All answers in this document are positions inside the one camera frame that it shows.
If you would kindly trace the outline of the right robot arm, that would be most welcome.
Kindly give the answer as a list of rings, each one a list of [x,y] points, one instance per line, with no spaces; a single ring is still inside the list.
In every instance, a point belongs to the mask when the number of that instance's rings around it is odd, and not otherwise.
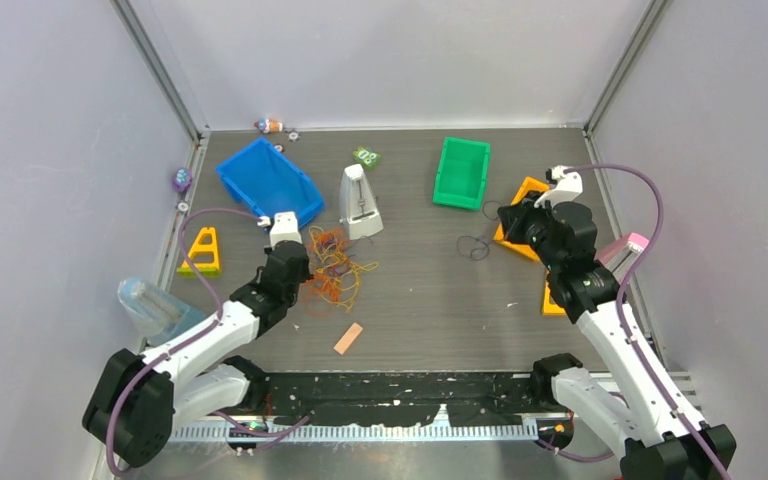
[[[711,425],[675,385],[644,338],[623,286],[596,258],[597,227],[577,202],[534,198],[498,210],[504,238],[530,247],[547,269],[554,302],[599,353],[619,393],[602,387],[570,354],[535,363],[531,397],[563,406],[619,459],[625,479],[726,479],[736,439]]]

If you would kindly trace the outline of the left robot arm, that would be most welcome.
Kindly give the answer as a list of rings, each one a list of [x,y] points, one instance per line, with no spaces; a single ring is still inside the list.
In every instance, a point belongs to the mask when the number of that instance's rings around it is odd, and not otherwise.
[[[209,317],[140,354],[114,353],[82,418],[104,444],[109,470],[123,476],[148,464],[172,433],[214,411],[258,412],[267,398],[266,375],[231,353],[282,321],[311,277],[305,246],[282,240],[256,276]]]

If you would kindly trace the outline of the left yellow triangle block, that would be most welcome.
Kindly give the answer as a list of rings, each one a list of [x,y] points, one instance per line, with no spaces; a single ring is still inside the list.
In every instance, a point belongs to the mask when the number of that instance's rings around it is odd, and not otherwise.
[[[193,241],[188,256],[191,264],[184,260],[176,269],[182,277],[194,277],[195,272],[205,277],[218,277],[222,273],[218,232],[215,227],[202,227]]]

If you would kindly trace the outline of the yellow triangle block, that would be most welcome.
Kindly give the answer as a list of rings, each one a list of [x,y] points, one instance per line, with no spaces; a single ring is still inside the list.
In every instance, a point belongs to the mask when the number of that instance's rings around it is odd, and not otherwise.
[[[548,282],[544,283],[541,312],[544,316],[565,316],[566,315],[565,309],[554,301],[551,295],[551,290]]]
[[[194,277],[195,272],[205,277],[218,277],[222,273],[218,232],[215,227],[202,227],[193,241],[188,256],[191,264],[184,260],[176,269],[182,277]]]

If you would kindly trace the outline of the green plastic bin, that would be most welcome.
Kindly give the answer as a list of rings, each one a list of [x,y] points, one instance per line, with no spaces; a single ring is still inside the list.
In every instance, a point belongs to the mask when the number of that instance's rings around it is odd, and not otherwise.
[[[435,176],[432,202],[477,211],[483,203],[491,145],[446,137]]]

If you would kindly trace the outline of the right yellow triangle block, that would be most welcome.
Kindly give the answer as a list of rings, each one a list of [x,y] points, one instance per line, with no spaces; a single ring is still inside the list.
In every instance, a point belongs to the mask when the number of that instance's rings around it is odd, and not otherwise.
[[[554,301],[551,295],[551,290],[548,282],[544,283],[541,312],[544,316],[565,316],[566,315],[565,309]]]

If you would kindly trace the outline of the pink metronome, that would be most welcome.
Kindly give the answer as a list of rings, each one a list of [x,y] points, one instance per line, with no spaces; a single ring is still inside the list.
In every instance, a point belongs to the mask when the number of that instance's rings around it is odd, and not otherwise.
[[[613,274],[618,282],[621,282],[648,244],[647,237],[638,233],[629,233],[600,249],[596,259]]]

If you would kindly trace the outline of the white metronome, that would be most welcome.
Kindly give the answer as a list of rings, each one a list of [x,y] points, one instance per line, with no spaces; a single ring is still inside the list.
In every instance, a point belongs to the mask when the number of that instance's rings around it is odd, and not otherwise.
[[[350,165],[343,171],[338,212],[349,240],[372,237],[384,228],[365,170],[359,164]]]

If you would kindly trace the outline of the blue plastic bin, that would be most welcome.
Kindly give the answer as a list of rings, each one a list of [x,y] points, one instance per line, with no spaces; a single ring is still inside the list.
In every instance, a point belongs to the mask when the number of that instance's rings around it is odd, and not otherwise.
[[[230,156],[215,171],[231,198],[256,216],[291,211],[303,227],[325,209],[313,180],[264,138]]]

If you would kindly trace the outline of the tan wooden stick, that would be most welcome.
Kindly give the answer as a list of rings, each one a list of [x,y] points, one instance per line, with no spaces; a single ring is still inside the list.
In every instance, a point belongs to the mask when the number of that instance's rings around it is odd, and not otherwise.
[[[339,355],[344,355],[362,332],[363,327],[358,323],[353,323],[335,343],[334,351]]]

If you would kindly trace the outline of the green number tile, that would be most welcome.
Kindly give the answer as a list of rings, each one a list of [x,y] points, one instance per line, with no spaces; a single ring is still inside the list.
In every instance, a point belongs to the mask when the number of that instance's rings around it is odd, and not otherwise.
[[[353,152],[353,159],[365,169],[375,168],[381,160],[379,153],[365,147],[358,147]]]

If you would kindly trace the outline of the blue transparent metronome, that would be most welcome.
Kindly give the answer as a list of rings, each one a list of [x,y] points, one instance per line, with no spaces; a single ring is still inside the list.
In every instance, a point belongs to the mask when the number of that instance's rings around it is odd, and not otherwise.
[[[150,347],[174,339],[207,317],[202,311],[138,277],[121,281],[117,298]]]

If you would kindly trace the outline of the purple small toy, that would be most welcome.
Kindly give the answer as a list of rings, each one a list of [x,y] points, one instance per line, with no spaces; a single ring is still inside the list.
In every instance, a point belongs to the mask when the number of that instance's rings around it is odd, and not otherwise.
[[[193,175],[189,168],[181,167],[176,170],[172,178],[173,189],[179,193],[185,193],[191,186],[193,181]]]

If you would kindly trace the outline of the small figurine toy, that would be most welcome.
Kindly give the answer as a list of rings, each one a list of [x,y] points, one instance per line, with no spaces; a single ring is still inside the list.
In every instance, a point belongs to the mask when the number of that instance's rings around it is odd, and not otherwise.
[[[253,126],[257,131],[265,135],[284,131],[284,124],[271,118],[261,118],[255,121]]]

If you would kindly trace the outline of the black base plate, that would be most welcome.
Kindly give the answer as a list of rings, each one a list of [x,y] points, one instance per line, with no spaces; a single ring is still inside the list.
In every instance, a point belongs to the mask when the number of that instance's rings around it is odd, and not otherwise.
[[[527,415],[568,421],[569,410],[537,396],[527,373],[272,373],[261,403],[224,407],[229,415],[271,417],[291,425],[426,426],[439,414],[462,426],[517,425]]]

